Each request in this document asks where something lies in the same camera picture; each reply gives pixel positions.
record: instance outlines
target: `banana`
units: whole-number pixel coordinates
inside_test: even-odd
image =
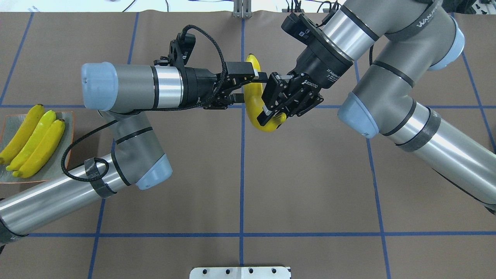
[[[10,140],[5,149],[0,152],[0,164],[9,164],[12,159],[17,156],[19,151],[21,151],[28,141],[44,113],[45,109],[43,108],[43,105],[36,105],[29,110],[26,118],[12,140]]]
[[[246,62],[251,62],[253,68],[257,71],[260,71],[260,64],[258,63],[255,55],[249,54]],[[265,126],[261,126],[260,123],[258,123],[256,117],[262,112],[262,106],[264,105],[264,102],[262,100],[262,84],[249,83],[247,85],[244,85],[243,87],[248,118],[255,128],[264,132],[271,132],[277,129],[282,123],[286,121],[286,114],[280,113],[272,117],[272,119],[270,119],[269,122],[265,124]]]
[[[48,131],[50,125],[57,119],[55,112],[53,110],[47,111],[36,125],[33,134],[29,137],[26,145],[21,149],[21,152],[10,162],[5,169],[7,171],[18,170],[22,164],[24,164],[29,156],[33,154],[33,151],[40,144],[41,139]]]
[[[28,178],[37,173],[55,152],[55,149],[62,138],[64,129],[64,120],[55,120],[43,136],[41,143],[33,151],[33,154],[31,154],[19,170],[14,171],[12,175],[14,177]]]

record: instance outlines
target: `gray tray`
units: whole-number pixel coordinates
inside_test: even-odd
[[[65,120],[65,131],[54,154],[35,175],[28,178],[13,177],[11,171],[5,170],[7,165],[0,165],[0,184],[42,182],[62,175],[61,159],[65,149],[72,143],[74,137],[74,113],[72,111],[57,112],[57,119]],[[7,115],[3,124],[0,150],[3,150],[21,126],[26,114]],[[67,155],[66,167],[70,153]]]

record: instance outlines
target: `white metal plate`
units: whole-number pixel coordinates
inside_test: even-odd
[[[195,268],[189,279],[291,279],[290,267]]]

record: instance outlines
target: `robotiq logo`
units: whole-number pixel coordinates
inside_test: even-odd
[[[418,27],[422,27],[424,24],[426,23],[429,23],[429,21],[433,18],[434,16],[434,13],[435,11],[437,11],[437,8],[439,8],[439,6],[441,6],[442,2],[439,1],[437,3],[437,5],[434,7],[434,9],[432,10],[432,12],[430,12],[426,18],[422,19],[421,21],[419,21],[419,24],[417,24]]]
[[[317,84],[315,84],[315,83],[313,83],[313,82],[308,81],[308,79],[305,79],[305,81],[304,81],[302,84],[307,84],[307,85],[310,85],[310,86],[311,86],[311,87],[313,87],[313,88],[317,88],[317,87],[318,87],[318,85],[317,85]]]

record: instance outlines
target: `blue joint cap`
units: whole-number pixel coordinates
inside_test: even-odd
[[[172,175],[172,167],[167,159],[167,155],[163,155],[158,161],[141,177],[136,186],[140,190],[146,190],[161,182],[164,182]]]
[[[451,17],[451,19],[453,19],[456,28],[455,40],[453,41],[453,45],[451,45],[451,48],[444,56],[444,58],[436,64],[432,65],[428,70],[440,70],[445,68],[449,63],[455,61],[463,51],[463,47],[465,46],[465,36],[463,35],[460,28],[458,28],[458,23],[456,23],[456,20],[453,17]]]
[[[368,139],[379,133],[379,127],[369,110],[353,92],[348,94],[339,109],[338,118]]]
[[[86,63],[81,67],[84,106],[94,110],[110,110],[116,100],[119,80],[109,62]]]

